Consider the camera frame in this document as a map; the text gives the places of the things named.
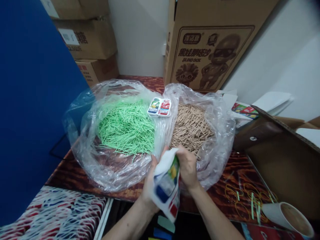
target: white wall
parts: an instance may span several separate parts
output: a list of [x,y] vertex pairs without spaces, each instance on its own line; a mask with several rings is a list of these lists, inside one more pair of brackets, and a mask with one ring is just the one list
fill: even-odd
[[120,74],[163,76],[169,0],[109,0]]
[[319,13],[311,1],[288,1],[224,89],[238,89],[238,100],[248,104],[268,91],[288,92],[295,100],[280,116],[320,115]]

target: plastic bag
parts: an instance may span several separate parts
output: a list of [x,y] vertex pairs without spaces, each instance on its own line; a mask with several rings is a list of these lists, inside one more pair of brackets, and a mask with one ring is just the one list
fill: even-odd
[[[133,103],[141,99],[149,106],[154,97],[161,95],[148,90],[139,81],[114,79],[84,91],[66,111],[63,125],[73,155],[89,178],[103,191],[117,192],[140,182],[147,174],[151,161],[149,154],[127,156],[99,146],[97,129],[100,120],[108,113],[105,109],[111,110],[120,101]],[[167,118],[150,118],[155,124],[153,154],[159,158],[166,142],[162,133],[170,121]]]
[[221,94],[203,95],[177,83],[165,87],[164,98],[171,99],[170,123],[166,125],[165,144],[170,146],[171,137],[178,114],[178,104],[190,104],[205,110],[205,119],[214,135],[208,138],[198,152],[197,174],[201,185],[208,190],[221,177],[232,150],[235,135],[235,121],[231,110],[227,109]]

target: blue partition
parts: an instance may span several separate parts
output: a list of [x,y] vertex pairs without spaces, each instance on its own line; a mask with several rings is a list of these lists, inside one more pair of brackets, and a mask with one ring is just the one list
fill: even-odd
[[[61,118],[88,85],[40,0],[4,1],[1,20],[0,226],[14,222],[61,161]],[[56,154],[70,148],[62,143]]]

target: human hand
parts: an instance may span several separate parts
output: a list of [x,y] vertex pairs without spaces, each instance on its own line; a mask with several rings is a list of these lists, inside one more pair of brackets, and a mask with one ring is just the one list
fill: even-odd
[[180,176],[187,190],[190,191],[200,185],[197,177],[197,158],[184,146],[179,145],[176,155],[179,159]]
[[[167,151],[168,149],[169,149],[168,146],[164,147],[162,154],[161,154],[161,157],[164,154],[164,152]],[[142,193],[141,193],[140,197],[138,198],[138,200],[142,201],[143,204],[146,206],[146,208],[148,210],[150,210],[153,214],[159,212],[159,208],[154,204],[154,202],[150,198],[150,195],[148,193],[148,188],[149,188],[149,185],[152,184],[153,172],[154,172],[157,165],[158,165],[157,158],[154,155],[151,155],[151,166],[149,168],[148,175],[144,179]]]

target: table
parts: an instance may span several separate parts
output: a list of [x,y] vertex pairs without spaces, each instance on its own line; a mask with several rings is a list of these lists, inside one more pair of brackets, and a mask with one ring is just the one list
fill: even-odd
[[[148,89],[163,93],[164,85],[162,78],[120,76],[121,79],[140,80]],[[143,181],[118,193],[105,193],[90,181],[85,171],[74,159],[70,150],[62,160],[46,185],[69,189],[79,192],[86,192],[98,196],[105,196],[124,201],[135,201],[139,197],[143,187]],[[208,191],[212,200],[228,219],[239,222],[258,224],[256,213],[254,219],[251,216],[251,194],[263,196],[263,203],[270,203],[268,197],[269,189],[253,166],[250,159],[243,152],[232,152],[226,168],[220,180]],[[192,198],[181,196],[180,211],[198,213],[198,209]],[[275,225],[265,219],[262,225],[274,227]]]

